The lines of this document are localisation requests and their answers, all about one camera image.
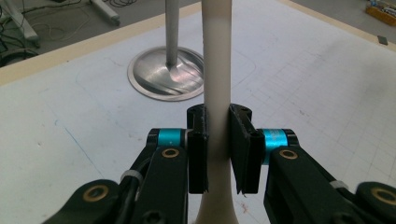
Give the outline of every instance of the beige cylindrical post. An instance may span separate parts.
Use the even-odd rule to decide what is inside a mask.
[[[233,209],[228,151],[231,102],[232,0],[202,0],[205,106],[208,113],[209,192],[202,197],[197,224],[238,223]]]

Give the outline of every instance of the round metal base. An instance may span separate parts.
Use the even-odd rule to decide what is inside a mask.
[[[163,101],[182,101],[204,91],[204,59],[197,52],[178,48],[177,64],[166,64],[166,47],[137,55],[128,67],[135,89]]]

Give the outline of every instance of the white tabletop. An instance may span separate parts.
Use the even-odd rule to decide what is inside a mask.
[[[253,110],[256,128],[293,129],[353,191],[366,180],[396,186],[396,53],[311,15],[233,1],[232,101]],[[24,78],[9,79],[28,66],[0,69],[0,223],[44,221],[81,185],[119,182],[151,128],[186,127],[203,95],[152,100],[126,75],[135,55],[164,44],[158,26]],[[199,12],[180,20],[179,45],[202,53]],[[240,223],[268,223],[266,173],[259,194],[233,197]],[[199,200],[190,197],[189,223]]]

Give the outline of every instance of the metal pole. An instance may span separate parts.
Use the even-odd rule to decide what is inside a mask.
[[[178,0],[165,0],[166,65],[169,67],[177,64],[178,14]]]

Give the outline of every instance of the blue metallic band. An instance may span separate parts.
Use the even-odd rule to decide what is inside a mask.
[[[160,129],[158,147],[181,147],[181,129]]]
[[[282,129],[262,129],[262,133],[265,137],[265,157],[262,164],[268,165],[271,152],[277,147],[286,147],[288,145],[288,137]]]

